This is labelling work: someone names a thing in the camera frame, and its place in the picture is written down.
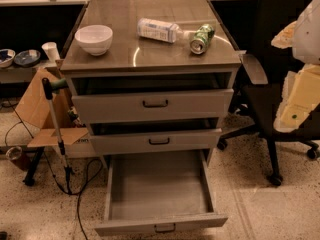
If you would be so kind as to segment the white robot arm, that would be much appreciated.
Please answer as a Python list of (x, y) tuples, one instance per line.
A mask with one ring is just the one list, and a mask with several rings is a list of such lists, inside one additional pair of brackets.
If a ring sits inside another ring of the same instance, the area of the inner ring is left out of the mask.
[(273, 123), (279, 132), (292, 132), (320, 104), (320, 0), (312, 0), (296, 21), (273, 38), (271, 45), (291, 47), (293, 57), (304, 63), (297, 73), (287, 73)]

